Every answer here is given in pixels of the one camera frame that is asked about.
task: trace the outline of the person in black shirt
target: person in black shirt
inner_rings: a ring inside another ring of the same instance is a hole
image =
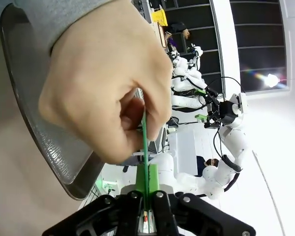
[[[173,33],[182,33],[185,39],[190,37],[190,32],[183,22],[172,22],[164,27],[165,40],[167,40]]]
[[[195,177],[201,177],[202,172],[205,167],[207,166],[218,166],[218,159],[209,159],[205,161],[202,156],[197,156],[197,167],[198,167],[198,174]]]

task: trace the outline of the bolt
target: bolt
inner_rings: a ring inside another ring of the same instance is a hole
[[[157,193],[156,193],[156,196],[157,196],[158,198],[162,198],[162,197],[164,196],[164,194],[161,193],[161,192],[157,192]]]
[[[184,197],[183,198],[183,201],[186,202],[186,203],[188,203],[188,202],[190,202],[190,198],[189,197]]]
[[[130,194],[130,196],[131,196],[132,198],[137,198],[137,197],[138,197],[138,195],[137,195],[136,193],[133,193],[133,192]]]
[[[105,198],[105,204],[110,204],[112,201],[109,198]]]
[[[250,233],[248,231],[242,232],[242,236],[250,236]]]

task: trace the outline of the person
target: person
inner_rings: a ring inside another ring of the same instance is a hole
[[[0,14],[11,0],[0,0]],[[171,116],[172,63],[130,0],[18,0],[50,53],[38,108],[107,163],[143,148],[147,116],[155,140]],[[144,101],[135,98],[136,88]]]
[[[168,40],[173,33],[182,33],[185,39],[190,38],[190,31],[183,22],[172,22],[163,28],[165,32],[165,40]]]
[[[214,159],[209,159],[205,161],[205,159],[202,156],[197,156],[197,167],[198,167],[198,174],[195,177],[201,177],[202,172],[207,166],[218,166],[219,160],[214,158]]]

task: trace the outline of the gray sleeve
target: gray sleeve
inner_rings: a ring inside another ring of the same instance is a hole
[[[43,47],[50,50],[75,21],[112,0],[15,0],[34,27]]]

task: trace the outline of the human hand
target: human hand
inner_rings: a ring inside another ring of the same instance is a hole
[[[39,99],[42,116],[120,163],[143,147],[136,131],[144,106],[147,137],[171,115],[172,64],[151,26],[128,0],[105,4],[71,25],[54,45]],[[145,104],[134,98],[144,91]]]

